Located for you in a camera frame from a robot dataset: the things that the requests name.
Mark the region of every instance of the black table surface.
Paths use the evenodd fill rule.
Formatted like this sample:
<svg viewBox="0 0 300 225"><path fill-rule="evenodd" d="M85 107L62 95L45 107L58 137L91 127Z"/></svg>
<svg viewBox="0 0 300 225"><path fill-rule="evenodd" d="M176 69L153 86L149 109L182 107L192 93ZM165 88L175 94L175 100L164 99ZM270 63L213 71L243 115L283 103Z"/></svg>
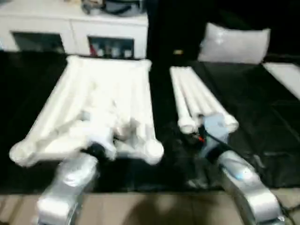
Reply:
<svg viewBox="0 0 300 225"><path fill-rule="evenodd" d="M0 53L2 102L0 129L0 194L41 193L53 179L58 162L22 168L9 159L44 106L66 66L66 56L46 53ZM189 62L225 109L240 123L230 145L259 172L271 188L300 187L300 101L262 65ZM185 171L170 158L187 148L174 135L177 113L169 67L150 72L157 138L167 145L157 166L120 159L102 173L95 192L191 191ZM208 171L207 189L219 188Z"/></svg>

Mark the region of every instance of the white cabinet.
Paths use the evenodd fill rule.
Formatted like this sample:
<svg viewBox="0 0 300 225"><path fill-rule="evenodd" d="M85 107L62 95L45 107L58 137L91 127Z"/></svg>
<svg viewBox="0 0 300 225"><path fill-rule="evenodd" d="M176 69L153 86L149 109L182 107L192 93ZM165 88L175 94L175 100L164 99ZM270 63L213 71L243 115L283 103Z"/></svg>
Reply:
<svg viewBox="0 0 300 225"><path fill-rule="evenodd" d="M0 40L5 51L34 51L43 48L42 43L38 43L43 39L45 43L48 39L56 42L54 45L57 47L61 45L67 54L76 53L77 48L68 20L0 16Z"/></svg>
<svg viewBox="0 0 300 225"><path fill-rule="evenodd" d="M94 54L123 58L121 52L125 58L140 59L146 57L147 31L146 15L89 16L80 4L63 0L0 3L0 42L5 51L54 50L90 55L91 46L103 45L104 50L98 49Z"/></svg>
<svg viewBox="0 0 300 225"><path fill-rule="evenodd" d="M111 39L113 40L111 42L118 43L118 48L121 48L122 42L127 41L128 43L131 41L133 43L133 58L141 59L146 57L148 27L145 25L72 21L72 27L77 43L77 51L81 55L90 55L90 48L93 45L91 40L99 38L97 44L102 44L103 48L105 48L105 43L101 43L101 41L108 42L107 40Z"/></svg>

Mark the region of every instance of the object on cabinet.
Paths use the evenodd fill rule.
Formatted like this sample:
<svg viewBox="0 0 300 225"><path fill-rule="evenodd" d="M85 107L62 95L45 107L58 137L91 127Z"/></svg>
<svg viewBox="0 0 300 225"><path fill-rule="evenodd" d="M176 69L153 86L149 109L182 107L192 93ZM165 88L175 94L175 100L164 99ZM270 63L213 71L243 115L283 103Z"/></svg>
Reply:
<svg viewBox="0 0 300 225"><path fill-rule="evenodd" d="M82 0L81 8L88 15L104 11L117 16L135 16L145 12L144 0Z"/></svg>

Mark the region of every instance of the cabinet top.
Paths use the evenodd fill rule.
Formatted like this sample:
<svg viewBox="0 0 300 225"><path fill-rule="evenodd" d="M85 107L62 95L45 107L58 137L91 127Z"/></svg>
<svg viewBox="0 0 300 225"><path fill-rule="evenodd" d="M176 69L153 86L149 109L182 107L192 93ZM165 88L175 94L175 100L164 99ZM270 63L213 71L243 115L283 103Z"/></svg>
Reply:
<svg viewBox="0 0 300 225"><path fill-rule="evenodd" d="M106 13L86 15L81 10L80 4L64 0L0 0L0 16L148 25L146 14L133 17L117 17Z"/></svg>

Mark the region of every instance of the white rolled item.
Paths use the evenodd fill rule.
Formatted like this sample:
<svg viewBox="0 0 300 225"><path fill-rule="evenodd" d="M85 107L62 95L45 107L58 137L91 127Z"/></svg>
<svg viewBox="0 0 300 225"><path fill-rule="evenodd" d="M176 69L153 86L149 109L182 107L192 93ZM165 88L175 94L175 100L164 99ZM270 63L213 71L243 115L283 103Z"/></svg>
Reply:
<svg viewBox="0 0 300 225"><path fill-rule="evenodd" d="M180 80L181 91L184 94L188 109L192 115L192 119L194 120L197 127L199 127L202 123L199 120L199 114L202 114L202 111L196 101L196 96L192 92L192 84L189 82L187 73L185 73L185 69L178 68L178 74L176 75Z"/></svg>
<svg viewBox="0 0 300 225"><path fill-rule="evenodd" d="M208 116L214 113L214 110L210 106L210 103L207 101L206 97L203 95L202 90L198 88L198 80L195 80L194 76L191 73L186 73L186 81L190 84L191 91L195 100L200 108L201 113L204 116Z"/></svg>
<svg viewBox="0 0 300 225"><path fill-rule="evenodd" d="M26 138L16 143L9 152L9 157L19 165L29 166L27 165L28 158L38 151L37 141L47 137L56 126L68 92L72 88L72 81L77 77L80 67L78 56L69 56L67 60L68 65L63 76L51 92Z"/></svg>
<svg viewBox="0 0 300 225"><path fill-rule="evenodd" d="M76 81L73 84L74 93L69 97L73 99L71 105L68 108L68 111L66 112L64 123L70 121L76 115L78 115L87 104L92 87L92 79L89 75L85 74L85 70L89 69L89 67L84 66L84 63L84 61L81 62L82 67L80 67L78 71L80 76L77 77Z"/></svg>
<svg viewBox="0 0 300 225"><path fill-rule="evenodd" d="M187 67L187 73L190 73L194 77L195 84L198 85L198 90L201 90L199 95L204 95L207 101L210 103L211 107L215 112L221 113L225 119L225 125L228 127L229 132L235 131L239 127L238 121L230 115L224 107L219 103L216 97L211 93L211 91L206 87L203 81L198 77L191 67Z"/></svg>
<svg viewBox="0 0 300 225"><path fill-rule="evenodd" d="M62 159L87 146L86 136L70 135L70 129L81 126L79 114L68 123L53 129L47 137L39 140L28 140L15 144L10 157L21 166L31 166L40 159Z"/></svg>
<svg viewBox="0 0 300 225"><path fill-rule="evenodd" d="M161 142L156 139L155 128L154 128L154 119L153 119L153 110L152 110L152 100L151 100L151 90L149 82L149 69L151 63L149 61L143 60L141 62L144 65L144 84L145 84L145 103L147 110L147 119L149 125L149 132L146 131L147 141L144 144L144 154L146 157L146 162L150 165L157 164L164 154L164 147Z"/></svg>
<svg viewBox="0 0 300 225"><path fill-rule="evenodd" d="M195 132L196 124L188 112L188 107L187 107L183 93L180 88L180 81L179 81L178 77L176 76L177 68L172 67L170 69L170 73L171 73L171 78L172 78L175 103L177 106L178 126L182 133L191 134L191 133Z"/></svg>
<svg viewBox="0 0 300 225"><path fill-rule="evenodd" d="M127 66L125 71L120 71L120 77L117 78L118 87L116 93L116 115L118 117L115 127L116 135L126 140L131 134L131 105L132 105L132 87L133 87L133 67Z"/></svg>
<svg viewBox="0 0 300 225"><path fill-rule="evenodd" d="M60 80L57 84L59 87L55 88L49 99L47 100L45 106L42 109L42 112L37 117L36 122L32 126L31 130L27 134L26 138L28 139L39 139L40 137L47 136L56 125L56 121L59 118L61 110L65 104L68 94L72 89L74 80L78 77L80 69L80 58L78 56L69 56L68 65L65 69L65 83L60 83Z"/></svg>
<svg viewBox="0 0 300 225"><path fill-rule="evenodd" d="M137 122L136 134L142 140L146 140L146 123L145 123L145 96L143 86L143 69L139 65L132 70L132 100L131 116Z"/></svg>

